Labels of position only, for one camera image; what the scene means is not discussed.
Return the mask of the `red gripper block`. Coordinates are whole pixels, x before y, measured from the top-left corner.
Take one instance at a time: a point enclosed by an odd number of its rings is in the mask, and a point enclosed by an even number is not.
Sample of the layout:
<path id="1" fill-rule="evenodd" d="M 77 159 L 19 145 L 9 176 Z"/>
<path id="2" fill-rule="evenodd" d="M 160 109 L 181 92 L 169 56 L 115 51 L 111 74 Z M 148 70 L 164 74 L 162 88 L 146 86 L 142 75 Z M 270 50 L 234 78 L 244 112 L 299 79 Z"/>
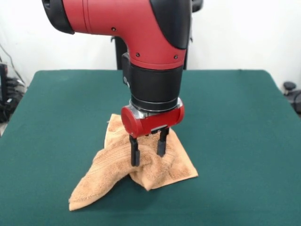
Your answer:
<path id="1" fill-rule="evenodd" d="M 132 104 L 121 109 L 121 120 L 126 132 L 130 135 L 131 165 L 140 165 L 140 151 L 136 138 L 146 136 L 161 129 L 157 146 L 157 155 L 163 157 L 166 153 L 166 139 L 169 127 L 179 124 L 184 118 L 185 108 L 178 98 L 176 108 L 160 113 L 147 113 L 138 110 Z"/>

